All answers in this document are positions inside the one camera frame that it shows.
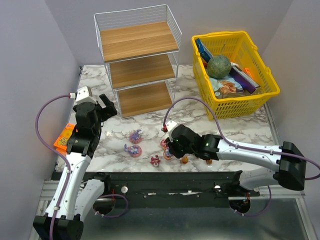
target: snack bag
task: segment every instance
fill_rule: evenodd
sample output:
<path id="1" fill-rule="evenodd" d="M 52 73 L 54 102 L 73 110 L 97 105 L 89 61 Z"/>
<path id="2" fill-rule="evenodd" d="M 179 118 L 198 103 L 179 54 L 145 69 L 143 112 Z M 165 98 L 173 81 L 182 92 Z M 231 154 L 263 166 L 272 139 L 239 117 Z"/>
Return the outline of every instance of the snack bag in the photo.
<path id="1" fill-rule="evenodd" d="M 229 75 L 222 79 L 209 77 L 212 90 L 217 99 L 236 98 L 245 96 L 242 86 Z"/>
<path id="2" fill-rule="evenodd" d="M 72 135 L 72 132 L 75 128 L 75 125 L 72 123 L 68 123 L 63 131 L 61 132 L 60 136 L 57 138 L 55 143 L 53 144 L 56 147 L 56 150 L 62 154 L 66 154 L 67 150 L 67 142 Z"/>

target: orange box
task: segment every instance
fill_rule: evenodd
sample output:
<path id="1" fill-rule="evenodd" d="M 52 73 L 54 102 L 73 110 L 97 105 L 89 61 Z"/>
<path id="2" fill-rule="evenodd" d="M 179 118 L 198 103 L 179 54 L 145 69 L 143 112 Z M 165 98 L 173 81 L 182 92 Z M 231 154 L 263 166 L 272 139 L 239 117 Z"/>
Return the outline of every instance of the orange box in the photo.
<path id="1" fill-rule="evenodd" d="M 249 71 L 249 68 L 244 68 L 243 69 L 243 71 L 252 79 L 252 80 L 254 80 L 253 78 L 252 78 L 252 75 L 251 75 L 251 73 L 250 73 L 250 71 Z"/>
<path id="2" fill-rule="evenodd" d="M 72 135 L 72 132 L 75 128 L 75 125 L 72 123 L 68 123 L 63 131 L 61 132 L 60 136 L 56 139 L 55 143 L 53 144 L 56 147 L 56 150 L 62 154 L 66 153 L 67 150 L 67 142 Z"/>

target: white wire frame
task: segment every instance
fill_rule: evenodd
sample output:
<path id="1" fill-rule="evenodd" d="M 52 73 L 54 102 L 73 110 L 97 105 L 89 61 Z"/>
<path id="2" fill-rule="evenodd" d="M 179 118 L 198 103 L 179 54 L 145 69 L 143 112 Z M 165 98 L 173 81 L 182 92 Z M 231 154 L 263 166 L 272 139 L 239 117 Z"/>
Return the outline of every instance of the white wire frame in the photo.
<path id="1" fill-rule="evenodd" d="M 178 71 L 179 71 L 179 57 L 177 59 L 174 53 L 177 56 L 179 56 L 179 51 L 181 48 L 182 32 L 169 6 L 167 4 L 161 4 L 156 6 L 148 6 L 148 7 L 127 9 L 127 10 L 120 10 L 120 11 L 99 12 L 94 14 L 93 17 L 94 17 L 97 45 L 99 47 L 103 60 L 104 60 L 104 54 L 103 54 L 100 31 L 106 30 L 106 29 L 147 24 L 147 23 L 167 22 L 172 32 L 173 38 L 178 46 L 177 50 L 149 54 L 147 56 L 138 56 L 138 57 L 132 57 L 128 59 L 108 61 L 108 62 L 105 62 L 104 67 L 111 85 L 113 95 L 117 101 L 118 111 L 121 117 L 122 117 L 122 111 L 121 111 L 121 105 L 120 105 L 119 95 L 118 95 L 118 91 L 121 91 L 121 90 L 140 87 L 140 86 L 149 85 L 149 84 L 155 84 L 159 82 L 165 82 L 168 88 L 170 98 L 172 101 L 174 101 L 176 96 L 176 86 L 177 86 L 176 81 L 178 79 Z M 174 78 L 162 79 L 159 81 L 147 82 L 147 83 L 142 83 L 142 84 L 133 85 L 133 86 L 126 86 L 122 88 L 113 88 L 110 63 L 151 57 L 151 56 L 162 55 L 162 54 L 168 54 L 169 60 L 172 66 L 172 70 L 174 72 Z M 175 82 L 174 94 L 169 81 Z"/>

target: orange package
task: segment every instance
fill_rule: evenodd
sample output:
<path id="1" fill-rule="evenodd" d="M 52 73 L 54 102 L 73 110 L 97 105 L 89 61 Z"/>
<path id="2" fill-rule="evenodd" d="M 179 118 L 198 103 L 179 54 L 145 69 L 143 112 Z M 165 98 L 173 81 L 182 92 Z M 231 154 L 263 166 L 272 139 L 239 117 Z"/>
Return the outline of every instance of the orange package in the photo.
<path id="1" fill-rule="evenodd" d="M 66 155 L 67 150 L 67 142 L 71 137 L 71 134 L 75 128 L 75 125 L 72 123 L 68 123 L 63 131 L 61 132 L 60 136 L 56 139 L 55 143 L 53 144 L 56 147 L 56 150 L 64 155 Z"/>
<path id="2" fill-rule="evenodd" d="M 201 58 L 201 60 L 202 60 L 203 66 L 206 68 L 208 66 L 208 63 L 203 58 Z"/>

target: yellow basket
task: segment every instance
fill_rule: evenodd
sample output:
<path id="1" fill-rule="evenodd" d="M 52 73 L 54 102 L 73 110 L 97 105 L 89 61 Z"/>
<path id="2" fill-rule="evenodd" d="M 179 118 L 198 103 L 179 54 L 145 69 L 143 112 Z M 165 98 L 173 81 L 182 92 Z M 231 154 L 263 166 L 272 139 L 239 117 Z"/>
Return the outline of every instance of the yellow basket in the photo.
<path id="1" fill-rule="evenodd" d="M 220 54 L 225 44 L 222 54 L 228 57 L 231 62 L 239 64 L 241 69 L 248 68 L 252 78 L 261 86 L 263 93 L 217 99 L 195 42 L 198 38 L 213 55 Z M 202 99 L 212 108 L 218 119 L 250 115 L 271 97 L 280 93 L 270 68 L 266 67 L 258 54 L 257 46 L 245 31 L 221 31 L 196 35 L 192 37 L 191 42 L 193 46 L 193 72 L 196 83 Z M 207 109 L 205 110 L 208 118 L 212 120 L 212 114 Z"/>

